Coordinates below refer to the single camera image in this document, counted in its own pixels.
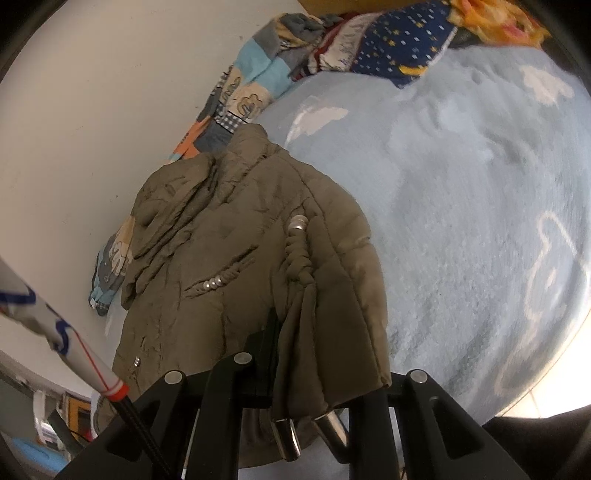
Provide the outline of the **olive hooded puffer jacket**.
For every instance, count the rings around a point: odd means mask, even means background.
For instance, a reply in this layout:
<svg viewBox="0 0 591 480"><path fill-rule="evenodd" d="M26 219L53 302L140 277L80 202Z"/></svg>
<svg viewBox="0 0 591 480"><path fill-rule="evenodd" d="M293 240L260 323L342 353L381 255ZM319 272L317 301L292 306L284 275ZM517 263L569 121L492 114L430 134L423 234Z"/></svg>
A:
<svg viewBox="0 0 591 480"><path fill-rule="evenodd" d="M239 464L276 462L271 424L311 422L391 382L387 300L370 226L351 195L238 128L221 151L165 165L138 192L114 372L139 397L195 374L280 322L273 400L242 417Z"/></svg>

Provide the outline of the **wooden shelf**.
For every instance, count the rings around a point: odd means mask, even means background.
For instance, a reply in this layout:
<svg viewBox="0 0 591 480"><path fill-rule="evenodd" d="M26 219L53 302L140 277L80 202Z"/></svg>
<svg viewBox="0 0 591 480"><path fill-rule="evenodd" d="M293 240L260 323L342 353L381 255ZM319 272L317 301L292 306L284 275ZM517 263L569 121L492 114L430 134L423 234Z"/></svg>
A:
<svg viewBox="0 0 591 480"><path fill-rule="evenodd" d="M93 439L91 432L91 405L68 393L56 393L36 390L32 396L33 419L40 444L50 445L59 443L55 429L49 423L49 416L56 411L65 422L68 431L82 445Z"/></svg>

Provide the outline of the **light blue cloud bedsheet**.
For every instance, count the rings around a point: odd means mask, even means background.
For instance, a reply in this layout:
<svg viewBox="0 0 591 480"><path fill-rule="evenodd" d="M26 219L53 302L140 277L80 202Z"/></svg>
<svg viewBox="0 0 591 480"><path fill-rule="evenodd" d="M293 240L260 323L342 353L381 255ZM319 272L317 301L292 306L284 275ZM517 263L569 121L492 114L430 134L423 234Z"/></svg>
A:
<svg viewBox="0 0 591 480"><path fill-rule="evenodd" d="M404 89L321 73L259 124L365 213L394 371L479 423L547 373L590 308L590 96L563 61L472 46Z"/></svg>

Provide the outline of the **patchwork cartoon quilt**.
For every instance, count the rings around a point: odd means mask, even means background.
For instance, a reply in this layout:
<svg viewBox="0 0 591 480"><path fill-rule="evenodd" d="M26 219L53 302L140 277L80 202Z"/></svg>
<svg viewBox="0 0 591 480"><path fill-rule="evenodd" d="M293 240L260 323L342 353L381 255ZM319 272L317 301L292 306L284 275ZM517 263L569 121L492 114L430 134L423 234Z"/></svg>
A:
<svg viewBox="0 0 591 480"><path fill-rule="evenodd" d="M168 158L170 163L221 149L235 130L252 123L300 75L311 51L342 22L338 15L277 15L247 40L222 73L207 102ZM88 302L100 316L120 288L132 258L134 219L127 217L98 252Z"/></svg>

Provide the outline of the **orange yellow cloth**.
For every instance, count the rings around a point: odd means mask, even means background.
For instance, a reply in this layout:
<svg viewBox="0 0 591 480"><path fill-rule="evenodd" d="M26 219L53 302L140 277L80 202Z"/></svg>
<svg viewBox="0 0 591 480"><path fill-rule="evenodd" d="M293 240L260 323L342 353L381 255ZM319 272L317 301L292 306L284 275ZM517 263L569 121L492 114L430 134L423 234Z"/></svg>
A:
<svg viewBox="0 0 591 480"><path fill-rule="evenodd" d="M490 0L450 1L448 20L491 46L522 46L540 49L550 32L517 4Z"/></svg>

